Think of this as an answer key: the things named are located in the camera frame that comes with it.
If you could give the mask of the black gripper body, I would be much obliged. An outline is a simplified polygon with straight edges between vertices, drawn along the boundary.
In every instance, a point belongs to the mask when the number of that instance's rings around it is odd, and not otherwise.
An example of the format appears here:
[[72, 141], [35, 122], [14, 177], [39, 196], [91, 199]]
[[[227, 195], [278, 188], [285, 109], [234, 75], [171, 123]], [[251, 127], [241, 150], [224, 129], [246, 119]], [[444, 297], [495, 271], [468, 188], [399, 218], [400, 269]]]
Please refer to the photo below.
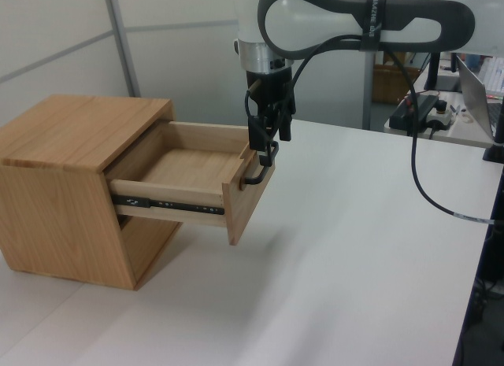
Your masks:
[[288, 88], [292, 81], [292, 68], [275, 70], [272, 73], [258, 73], [246, 71], [247, 86], [260, 80], [259, 87], [250, 94], [258, 107], [269, 107], [282, 102], [288, 93]]

